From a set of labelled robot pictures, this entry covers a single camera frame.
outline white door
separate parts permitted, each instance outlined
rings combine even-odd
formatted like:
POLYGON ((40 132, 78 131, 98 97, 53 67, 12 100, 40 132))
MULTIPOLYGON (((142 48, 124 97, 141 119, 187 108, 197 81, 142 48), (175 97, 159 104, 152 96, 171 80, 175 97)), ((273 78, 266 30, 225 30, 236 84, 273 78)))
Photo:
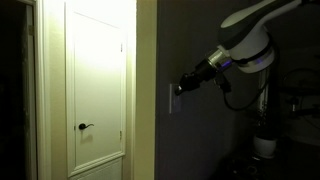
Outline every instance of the white door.
POLYGON ((69 176, 124 154, 124 35, 109 16, 98 16, 99 9, 89 11, 79 3, 67 21, 69 176))
POLYGON ((37 179, 33 10, 26 5, 22 32, 25 166, 28 180, 37 179))

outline light switch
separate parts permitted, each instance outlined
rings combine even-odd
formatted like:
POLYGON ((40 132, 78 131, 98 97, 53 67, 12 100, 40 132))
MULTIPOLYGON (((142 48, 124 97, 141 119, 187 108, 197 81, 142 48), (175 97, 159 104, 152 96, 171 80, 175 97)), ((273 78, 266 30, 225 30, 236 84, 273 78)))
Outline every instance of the light switch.
POLYGON ((169 84, 169 114, 181 111, 181 96, 176 96, 174 91, 179 84, 169 84))

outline door handle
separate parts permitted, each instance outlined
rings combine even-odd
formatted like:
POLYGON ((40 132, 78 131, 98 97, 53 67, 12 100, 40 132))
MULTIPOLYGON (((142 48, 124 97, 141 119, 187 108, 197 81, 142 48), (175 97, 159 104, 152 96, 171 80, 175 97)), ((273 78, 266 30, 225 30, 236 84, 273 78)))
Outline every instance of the door handle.
POLYGON ((89 126, 94 126, 94 124, 88 124, 88 125, 86 125, 86 124, 84 124, 84 123, 81 123, 81 124, 79 124, 79 129, 80 129, 80 130, 84 130, 84 129, 86 129, 86 128, 89 127, 89 126))

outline doorway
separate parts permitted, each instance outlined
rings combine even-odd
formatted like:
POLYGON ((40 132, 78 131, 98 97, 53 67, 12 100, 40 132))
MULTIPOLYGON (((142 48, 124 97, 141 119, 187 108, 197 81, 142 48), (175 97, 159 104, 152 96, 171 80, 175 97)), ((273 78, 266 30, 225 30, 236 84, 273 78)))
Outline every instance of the doorway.
MULTIPOLYGON (((34 110, 35 107, 30 106, 30 89, 26 88, 26 84, 30 85, 27 74, 34 76, 34 72, 25 71, 23 66, 27 6, 16 0, 0 1, 0 179, 36 178, 36 168, 30 163, 36 162, 36 152, 33 152, 35 156, 30 156, 30 134, 35 134, 36 130, 30 122, 35 121, 35 117, 29 118, 30 108, 34 110)), ((32 146, 32 151, 36 151, 36 144, 32 146)))

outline door hinge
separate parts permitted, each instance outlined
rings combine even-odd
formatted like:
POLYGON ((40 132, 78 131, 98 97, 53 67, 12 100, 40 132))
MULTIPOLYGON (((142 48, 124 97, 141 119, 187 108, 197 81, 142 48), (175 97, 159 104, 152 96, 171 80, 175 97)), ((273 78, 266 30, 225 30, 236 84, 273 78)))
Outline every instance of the door hinge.
POLYGON ((28 34, 30 36, 34 36, 34 26, 33 25, 28 26, 28 34))

